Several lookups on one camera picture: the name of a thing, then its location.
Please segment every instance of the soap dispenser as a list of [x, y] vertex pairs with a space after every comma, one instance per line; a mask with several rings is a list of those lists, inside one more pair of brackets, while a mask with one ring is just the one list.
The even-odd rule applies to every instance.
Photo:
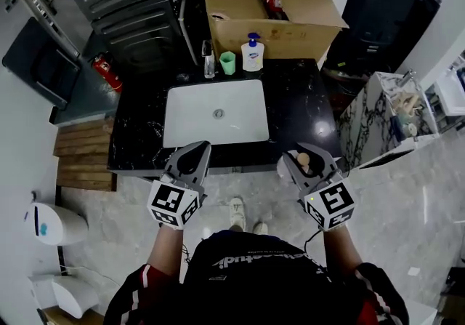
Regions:
[[263, 68], [264, 45], [256, 40], [260, 39], [257, 33], [249, 33], [249, 41], [243, 44], [242, 49], [242, 68], [248, 72], [257, 72]]

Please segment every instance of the sneaker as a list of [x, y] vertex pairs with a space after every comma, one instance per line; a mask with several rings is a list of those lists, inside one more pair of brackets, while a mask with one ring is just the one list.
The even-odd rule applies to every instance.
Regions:
[[254, 225], [254, 230], [252, 232], [254, 235], [267, 235], [268, 234], [268, 225], [263, 222], [258, 222]]
[[244, 203], [240, 198], [235, 197], [230, 202], [230, 221], [231, 225], [238, 225], [242, 230], [246, 230]]

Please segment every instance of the fire extinguisher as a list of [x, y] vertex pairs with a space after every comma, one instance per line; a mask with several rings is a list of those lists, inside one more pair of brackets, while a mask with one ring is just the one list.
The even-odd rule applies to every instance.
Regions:
[[110, 86], [116, 91], [123, 91], [123, 82], [120, 78], [111, 70], [110, 63], [105, 59], [104, 54], [98, 54], [92, 62], [92, 67], [95, 69]]

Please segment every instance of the wooden floor mat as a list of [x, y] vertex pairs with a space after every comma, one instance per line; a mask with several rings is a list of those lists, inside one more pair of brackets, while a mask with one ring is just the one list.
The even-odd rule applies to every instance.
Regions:
[[58, 130], [54, 155], [57, 185], [92, 190], [116, 190], [116, 174], [107, 170], [113, 119], [76, 124]]

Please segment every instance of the sink drain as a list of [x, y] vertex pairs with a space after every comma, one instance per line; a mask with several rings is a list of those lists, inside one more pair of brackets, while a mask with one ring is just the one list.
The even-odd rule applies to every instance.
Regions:
[[214, 119], [222, 119], [225, 116], [225, 111], [222, 109], [216, 109], [213, 112], [213, 118]]

